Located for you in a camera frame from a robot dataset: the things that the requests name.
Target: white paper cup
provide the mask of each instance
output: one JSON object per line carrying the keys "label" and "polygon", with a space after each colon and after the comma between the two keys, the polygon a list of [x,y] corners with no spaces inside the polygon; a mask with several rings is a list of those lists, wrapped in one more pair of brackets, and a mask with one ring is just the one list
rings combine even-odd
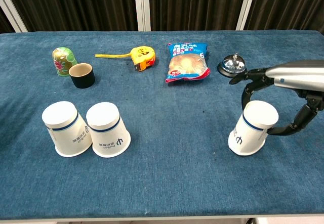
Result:
{"label": "white paper cup", "polygon": [[51,104],[43,111],[42,119],[60,156],[74,157],[91,145],[89,128],[73,103]]}
{"label": "white paper cup", "polygon": [[131,136],[115,104],[95,104],[87,111],[86,118],[93,141],[92,149],[98,156],[117,156],[130,145]]}
{"label": "white paper cup", "polygon": [[277,110],[263,101],[250,101],[243,110],[234,130],[229,134],[229,148],[240,156],[259,151],[267,138],[267,131],[279,119]]}

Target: tape measure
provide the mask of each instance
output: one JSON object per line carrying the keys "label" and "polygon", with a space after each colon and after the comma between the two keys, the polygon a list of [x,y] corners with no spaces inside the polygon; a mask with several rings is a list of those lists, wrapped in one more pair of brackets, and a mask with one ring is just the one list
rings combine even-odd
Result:
{"label": "tape measure", "polygon": [[95,54],[98,58],[125,58],[131,57],[136,71],[143,71],[155,62],[155,52],[151,47],[139,46],[135,47],[128,54],[124,55],[104,55]]}

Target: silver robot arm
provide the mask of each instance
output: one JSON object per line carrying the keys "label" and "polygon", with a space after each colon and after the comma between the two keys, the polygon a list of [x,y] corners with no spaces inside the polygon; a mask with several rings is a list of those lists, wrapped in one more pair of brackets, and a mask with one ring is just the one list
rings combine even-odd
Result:
{"label": "silver robot arm", "polygon": [[297,113],[294,122],[285,127],[273,127],[269,135],[287,136],[299,132],[324,109],[324,60],[295,61],[271,68],[254,69],[234,77],[229,84],[252,80],[244,88],[242,108],[250,101],[253,92],[271,85],[294,90],[307,103]]}

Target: snack bag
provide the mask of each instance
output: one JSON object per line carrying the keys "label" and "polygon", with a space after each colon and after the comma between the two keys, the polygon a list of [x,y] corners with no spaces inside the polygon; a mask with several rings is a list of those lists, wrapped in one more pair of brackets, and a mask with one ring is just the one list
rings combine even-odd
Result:
{"label": "snack bag", "polygon": [[168,45],[171,61],[166,82],[176,80],[201,80],[210,69],[206,65],[206,43],[177,43]]}

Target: blue tablecloth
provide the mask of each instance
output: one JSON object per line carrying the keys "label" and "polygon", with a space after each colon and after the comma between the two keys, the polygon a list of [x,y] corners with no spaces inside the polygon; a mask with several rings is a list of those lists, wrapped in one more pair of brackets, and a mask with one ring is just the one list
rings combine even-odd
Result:
{"label": "blue tablecloth", "polygon": [[[166,84],[169,42],[207,42],[211,74]],[[130,58],[99,59],[147,45],[157,60],[141,73]],[[93,65],[95,84],[78,89],[56,74],[51,53],[68,47]],[[239,53],[248,69],[324,59],[315,31],[34,32],[0,35],[0,219],[324,213],[324,112],[292,136],[269,136],[255,155],[228,148],[248,83],[229,85],[217,64]],[[286,125],[306,103],[269,87],[253,99],[273,104]],[[56,101],[83,118],[115,103],[132,141],[105,159],[89,148],[60,157],[42,122]]]}

